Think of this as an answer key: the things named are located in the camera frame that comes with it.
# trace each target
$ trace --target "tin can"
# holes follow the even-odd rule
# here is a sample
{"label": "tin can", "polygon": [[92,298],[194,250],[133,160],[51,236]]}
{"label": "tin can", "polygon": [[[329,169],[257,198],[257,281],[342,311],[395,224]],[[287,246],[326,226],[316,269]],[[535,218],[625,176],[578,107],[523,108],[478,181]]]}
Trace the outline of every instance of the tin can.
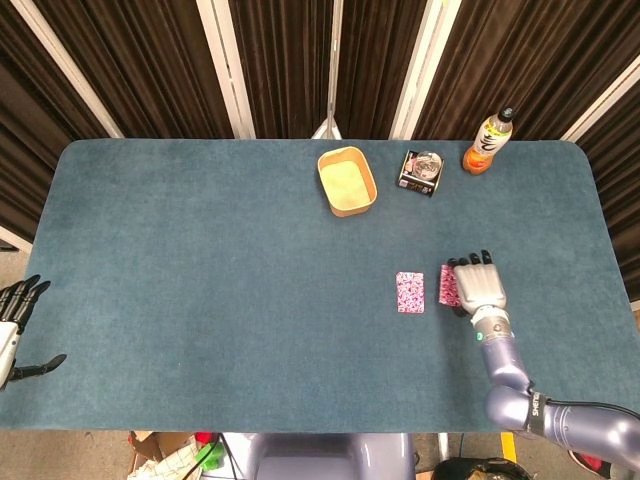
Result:
{"label": "tin can", "polygon": [[433,152],[409,150],[402,162],[398,186],[431,197],[438,189],[444,161]]}

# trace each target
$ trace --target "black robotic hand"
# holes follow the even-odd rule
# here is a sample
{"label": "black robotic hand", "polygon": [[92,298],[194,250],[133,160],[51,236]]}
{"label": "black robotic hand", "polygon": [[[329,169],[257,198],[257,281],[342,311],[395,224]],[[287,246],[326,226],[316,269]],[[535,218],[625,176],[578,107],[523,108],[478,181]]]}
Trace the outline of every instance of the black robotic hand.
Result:
{"label": "black robotic hand", "polygon": [[40,281],[40,275],[17,282],[0,290],[0,390],[7,382],[55,370],[67,358],[58,355],[43,365],[15,366],[15,354],[33,308],[51,282]]}

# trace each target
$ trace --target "brown curtain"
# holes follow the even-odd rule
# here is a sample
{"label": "brown curtain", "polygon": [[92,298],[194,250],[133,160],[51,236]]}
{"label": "brown curtain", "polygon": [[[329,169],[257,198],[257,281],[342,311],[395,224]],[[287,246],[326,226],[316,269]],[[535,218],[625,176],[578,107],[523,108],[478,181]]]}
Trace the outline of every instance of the brown curtain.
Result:
{"label": "brown curtain", "polygon": [[127,137],[233,137],[195,1],[36,0]]}
{"label": "brown curtain", "polygon": [[230,0],[256,135],[309,138],[327,116],[332,0]]}
{"label": "brown curtain", "polygon": [[640,83],[577,143],[591,162],[629,299],[640,300]]}
{"label": "brown curtain", "polygon": [[426,0],[345,0],[336,123],[344,138],[389,138]]}
{"label": "brown curtain", "polygon": [[515,138],[560,138],[638,52],[637,0],[464,0],[414,136],[472,139],[509,105]]}
{"label": "brown curtain", "polygon": [[62,150],[105,136],[7,3],[0,9],[0,225],[32,241]]}

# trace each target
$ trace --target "pink patterned card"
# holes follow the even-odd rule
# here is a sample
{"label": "pink patterned card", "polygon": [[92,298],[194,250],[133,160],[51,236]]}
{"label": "pink patterned card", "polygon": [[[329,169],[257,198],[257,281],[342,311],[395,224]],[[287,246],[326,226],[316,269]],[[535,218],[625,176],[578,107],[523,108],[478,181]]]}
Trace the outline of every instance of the pink patterned card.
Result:
{"label": "pink patterned card", "polygon": [[424,313],[424,274],[398,272],[396,287],[398,289],[398,312]]}
{"label": "pink patterned card", "polygon": [[438,301],[450,307],[459,307],[460,297],[458,297],[458,285],[453,269],[448,265],[440,267],[440,295]]}

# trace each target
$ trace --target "bottle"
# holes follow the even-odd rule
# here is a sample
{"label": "bottle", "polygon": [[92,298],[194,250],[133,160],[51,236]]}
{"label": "bottle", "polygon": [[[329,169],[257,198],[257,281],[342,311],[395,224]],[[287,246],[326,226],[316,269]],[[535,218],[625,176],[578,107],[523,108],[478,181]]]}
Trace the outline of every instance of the bottle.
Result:
{"label": "bottle", "polygon": [[513,109],[506,107],[482,123],[475,142],[464,154],[462,168],[472,175],[480,175],[491,166],[494,155],[511,138],[513,114]]}

